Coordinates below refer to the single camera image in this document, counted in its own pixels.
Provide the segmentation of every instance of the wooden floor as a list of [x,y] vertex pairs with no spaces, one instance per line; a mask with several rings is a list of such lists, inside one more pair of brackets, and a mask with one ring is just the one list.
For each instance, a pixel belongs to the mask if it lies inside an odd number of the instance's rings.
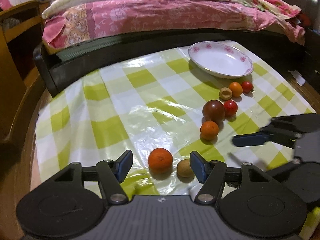
[[[320,95],[308,83],[302,87],[297,85],[295,79],[287,71],[281,74],[320,113]],[[48,103],[49,97],[48,91],[45,90],[33,113],[21,154],[19,156],[0,155],[0,239],[2,240],[16,240],[23,236],[15,218],[15,208],[19,200],[30,191],[30,188],[40,183],[37,159],[34,158],[35,125],[39,109]],[[320,226],[311,240],[320,240]]]

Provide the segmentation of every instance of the cherry tomato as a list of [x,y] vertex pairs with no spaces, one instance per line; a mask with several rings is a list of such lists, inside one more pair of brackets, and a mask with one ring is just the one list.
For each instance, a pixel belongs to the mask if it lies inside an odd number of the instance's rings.
[[251,84],[250,81],[243,81],[241,83],[242,89],[244,93],[250,93],[253,91],[253,85]]
[[237,97],[241,96],[241,94],[242,94],[242,86],[238,82],[232,82],[229,85],[229,88],[232,91],[232,96],[233,97],[237,98]]
[[238,105],[235,101],[228,100],[224,102],[223,106],[226,116],[233,116],[238,111]]

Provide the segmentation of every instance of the pink floral plate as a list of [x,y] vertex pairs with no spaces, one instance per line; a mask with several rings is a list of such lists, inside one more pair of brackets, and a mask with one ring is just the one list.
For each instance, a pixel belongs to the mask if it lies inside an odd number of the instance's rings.
[[220,78],[239,78],[253,71],[252,60],[239,49],[215,41],[190,46],[190,59],[207,73]]

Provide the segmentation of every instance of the table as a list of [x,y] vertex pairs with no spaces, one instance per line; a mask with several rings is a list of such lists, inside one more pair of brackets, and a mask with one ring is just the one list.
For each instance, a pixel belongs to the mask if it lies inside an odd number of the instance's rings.
[[[315,112],[284,78],[256,55],[233,41],[224,43],[244,52],[254,62],[253,96],[235,98],[236,118],[225,120],[215,141],[199,138],[202,107],[218,99],[219,90],[231,80],[200,70],[188,58],[188,47],[170,49],[96,70],[58,94],[39,115],[36,146],[41,180],[70,162],[93,166],[103,159],[116,159],[126,149],[134,154],[133,166],[122,187],[133,194],[189,194],[199,188],[196,179],[180,181],[176,166],[198,151],[207,160],[239,167],[251,162],[266,170],[286,163],[292,149],[268,142],[264,146],[235,148],[235,134],[251,133],[271,117]],[[173,155],[173,172],[152,177],[147,158],[157,147]],[[99,194],[97,183],[86,183]],[[308,239],[319,221],[318,210],[310,213],[301,232]]]

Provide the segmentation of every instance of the tangerine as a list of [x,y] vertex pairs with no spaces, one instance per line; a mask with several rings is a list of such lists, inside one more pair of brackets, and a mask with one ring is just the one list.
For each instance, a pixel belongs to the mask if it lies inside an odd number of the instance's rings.
[[204,122],[200,127],[200,135],[203,139],[213,140],[219,133],[219,126],[212,121]]
[[239,97],[241,96],[243,90],[242,90],[242,86],[238,83],[238,82],[232,82],[230,85],[229,85],[229,88],[231,89],[232,91],[232,96],[233,97]]
[[173,157],[169,151],[163,148],[154,149],[149,157],[149,168],[155,173],[165,173],[172,166]]

